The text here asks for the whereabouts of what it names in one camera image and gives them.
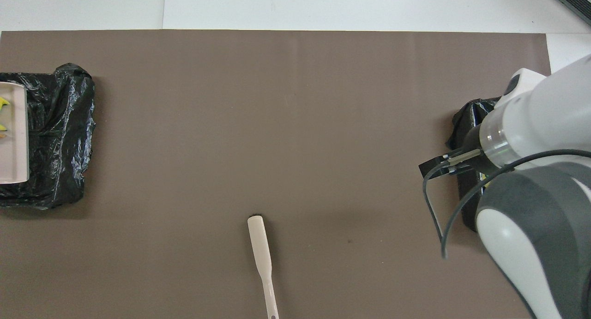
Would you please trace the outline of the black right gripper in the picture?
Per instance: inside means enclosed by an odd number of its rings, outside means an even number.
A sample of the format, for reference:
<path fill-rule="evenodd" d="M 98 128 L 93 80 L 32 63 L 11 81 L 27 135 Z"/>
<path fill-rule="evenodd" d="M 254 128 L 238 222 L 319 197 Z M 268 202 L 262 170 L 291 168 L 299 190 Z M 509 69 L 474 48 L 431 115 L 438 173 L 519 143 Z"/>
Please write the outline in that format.
<path fill-rule="evenodd" d="M 468 153 L 477 150 L 477 155 L 466 159 L 464 163 L 452 166 L 441 166 L 442 163 L 445 163 L 450 158 L 449 155 L 434 157 L 419 165 L 421 175 L 426 176 L 432 169 L 435 169 L 435 172 L 431 176 L 458 175 L 472 169 L 481 174 L 490 174 L 490 160 L 482 147 L 480 130 L 481 125 L 471 128 L 462 142 L 462 150 L 464 152 Z"/>

